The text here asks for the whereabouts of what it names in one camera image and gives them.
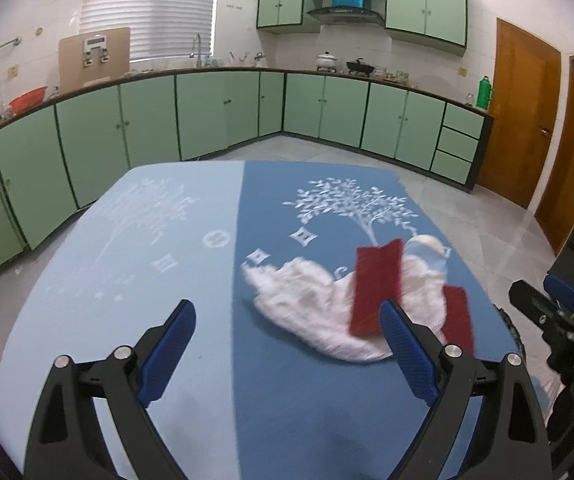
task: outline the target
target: blue gripper pad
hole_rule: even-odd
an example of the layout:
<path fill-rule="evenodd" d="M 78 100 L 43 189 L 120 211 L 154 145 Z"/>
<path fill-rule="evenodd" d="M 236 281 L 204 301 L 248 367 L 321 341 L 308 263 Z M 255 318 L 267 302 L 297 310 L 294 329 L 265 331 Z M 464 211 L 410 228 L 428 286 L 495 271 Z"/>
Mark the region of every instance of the blue gripper pad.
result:
<path fill-rule="evenodd" d="M 137 397 L 144 408 L 162 397 L 196 328 L 196 309 L 187 301 L 141 368 Z"/>
<path fill-rule="evenodd" d="M 574 312 L 574 289 L 571 286 L 557 276 L 548 274 L 542 280 L 542 288 L 564 309 Z"/>
<path fill-rule="evenodd" d="M 379 321 L 385 340 L 414 397 L 423 399 L 431 408 L 439 397 L 434 364 L 389 301 L 381 305 Z"/>

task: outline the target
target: range hood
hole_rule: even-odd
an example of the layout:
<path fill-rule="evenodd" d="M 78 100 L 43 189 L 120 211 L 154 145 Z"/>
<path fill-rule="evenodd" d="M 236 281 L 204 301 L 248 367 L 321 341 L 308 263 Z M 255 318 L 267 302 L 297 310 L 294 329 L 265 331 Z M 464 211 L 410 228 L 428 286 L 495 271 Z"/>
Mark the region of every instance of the range hood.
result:
<path fill-rule="evenodd" d="M 334 6 L 314 9 L 308 12 L 324 25 L 334 25 L 336 23 L 374 23 L 381 27 L 385 26 L 385 20 L 374 10 L 363 7 Z"/>

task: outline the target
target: faucet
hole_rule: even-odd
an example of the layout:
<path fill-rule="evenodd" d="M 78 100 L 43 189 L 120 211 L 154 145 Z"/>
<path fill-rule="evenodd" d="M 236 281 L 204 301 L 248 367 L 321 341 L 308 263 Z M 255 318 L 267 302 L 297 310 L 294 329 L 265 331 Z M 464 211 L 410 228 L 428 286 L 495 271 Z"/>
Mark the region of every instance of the faucet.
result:
<path fill-rule="evenodd" d="M 202 48 L 202 44 L 201 44 L 201 35 L 196 34 L 193 37 L 193 41 L 192 41 L 192 53 L 189 55 L 189 57 L 193 57 L 193 51 L 196 48 L 196 40 L 198 40 L 198 61 L 196 61 L 196 67 L 202 67 L 203 66 L 203 48 Z"/>

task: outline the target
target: drawer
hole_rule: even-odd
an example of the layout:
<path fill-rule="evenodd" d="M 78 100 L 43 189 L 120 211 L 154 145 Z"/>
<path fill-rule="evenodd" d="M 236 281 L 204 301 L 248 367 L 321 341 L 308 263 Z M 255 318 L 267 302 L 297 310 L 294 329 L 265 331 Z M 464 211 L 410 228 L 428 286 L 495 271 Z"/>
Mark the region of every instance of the drawer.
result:
<path fill-rule="evenodd" d="M 446 126 L 441 129 L 441 138 L 438 140 L 438 149 L 443 152 L 451 153 L 465 160 L 474 160 L 474 155 L 478 148 L 478 140 L 472 139 L 467 135 L 451 130 Z"/>
<path fill-rule="evenodd" d="M 482 115 L 448 103 L 443 125 L 478 139 L 484 119 Z"/>
<path fill-rule="evenodd" d="M 465 184 L 467 176 L 470 174 L 470 166 L 471 164 L 462 158 L 457 158 L 448 153 L 436 152 L 431 171 Z"/>

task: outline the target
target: window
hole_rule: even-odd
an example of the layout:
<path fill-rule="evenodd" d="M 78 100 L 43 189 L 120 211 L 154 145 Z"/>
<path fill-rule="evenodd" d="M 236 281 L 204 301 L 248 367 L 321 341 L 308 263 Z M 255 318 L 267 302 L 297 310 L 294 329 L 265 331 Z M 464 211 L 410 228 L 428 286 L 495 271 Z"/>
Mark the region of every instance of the window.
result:
<path fill-rule="evenodd" d="M 131 27 L 131 60 L 187 56 L 201 35 L 211 44 L 215 0 L 83 0 L 80 34 Z"/>

